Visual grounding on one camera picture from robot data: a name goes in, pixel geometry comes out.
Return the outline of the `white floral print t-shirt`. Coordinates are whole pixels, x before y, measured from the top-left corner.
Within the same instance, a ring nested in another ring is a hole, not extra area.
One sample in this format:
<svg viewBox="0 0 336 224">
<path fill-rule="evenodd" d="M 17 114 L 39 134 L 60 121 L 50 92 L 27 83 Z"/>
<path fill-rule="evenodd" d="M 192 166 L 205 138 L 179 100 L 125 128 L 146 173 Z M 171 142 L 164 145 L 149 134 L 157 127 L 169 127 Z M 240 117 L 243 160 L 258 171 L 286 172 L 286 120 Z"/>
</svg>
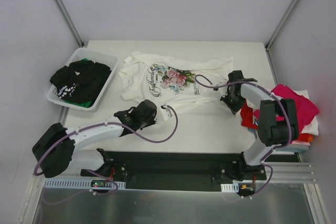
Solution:
<svg viewBox="0 0 336 224">
<path fill-rule="evenodd" d="M 198 84 L 220 85 L 233 71 L 233 58 L 194 61 L 134 51 L 119 71 L 121 98 L 156 106 L 171 106 L 178 114 L 200 105 L 217 102 L 220 94 Z"/>
</svg>

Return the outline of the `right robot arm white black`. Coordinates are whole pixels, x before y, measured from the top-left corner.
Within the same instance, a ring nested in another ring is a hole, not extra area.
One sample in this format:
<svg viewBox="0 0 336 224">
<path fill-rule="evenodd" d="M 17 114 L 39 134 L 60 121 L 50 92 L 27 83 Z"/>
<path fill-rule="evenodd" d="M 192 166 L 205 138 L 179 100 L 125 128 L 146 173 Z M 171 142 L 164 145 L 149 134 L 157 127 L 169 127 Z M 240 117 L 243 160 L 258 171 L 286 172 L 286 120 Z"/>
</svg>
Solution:
<svg viewBox="0 0 336 224">
<path fill-rule="evenodd" d="M 253 78 L 246 79 L 242 71 L 228 74 L 226 94 L 221 97 L 233 114 L 250 101 L 259 109 L 257 139 L 240 154 L 236 174 L 248 179 L 255 173 L 254 166 L 262 164 L 274 150 L 289 145 L 299 136 L 296 103 L 293 99 L 276 96 L 258 85 Z"/>
</svg>

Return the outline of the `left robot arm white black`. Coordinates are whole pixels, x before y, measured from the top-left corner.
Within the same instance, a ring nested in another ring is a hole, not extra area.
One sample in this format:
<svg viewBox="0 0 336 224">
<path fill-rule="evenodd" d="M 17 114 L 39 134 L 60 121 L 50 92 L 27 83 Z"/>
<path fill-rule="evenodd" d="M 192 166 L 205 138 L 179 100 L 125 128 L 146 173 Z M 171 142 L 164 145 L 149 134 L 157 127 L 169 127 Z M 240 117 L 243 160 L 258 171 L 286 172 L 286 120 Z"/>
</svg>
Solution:
<svg viewBox="0 0 336 224">
<path fill-rule="evenodd" d="M 66 170 L 80 170 L 81 176 L 110 177 L 113 162 L 101 148 L 85 150 L 84 147 L 131 134 L 155 124 L 156 105 L 150 100 L 138 106 L 118 111 L 102 122 L 84 127 L 64 127 L 55 123 L 48 128 L 33 146 L 32 152 L 42 174 L 53 178 Z"/>
</svg>

